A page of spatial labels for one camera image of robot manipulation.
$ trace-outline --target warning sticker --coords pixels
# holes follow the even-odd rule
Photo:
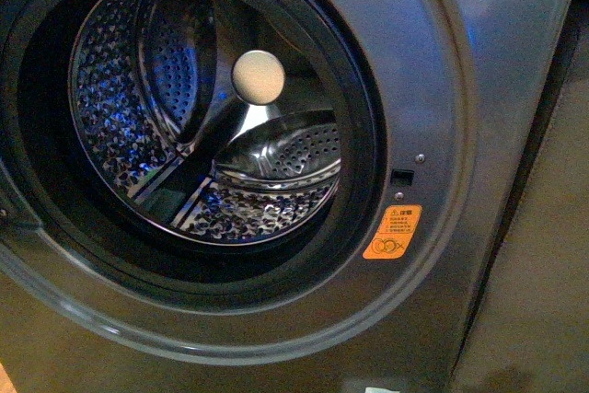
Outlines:
[[[362,255],[367,260],[393,260],[405,254],[415,228],[420,221],[422,207],[390,206],[376,231],[370,246]]]

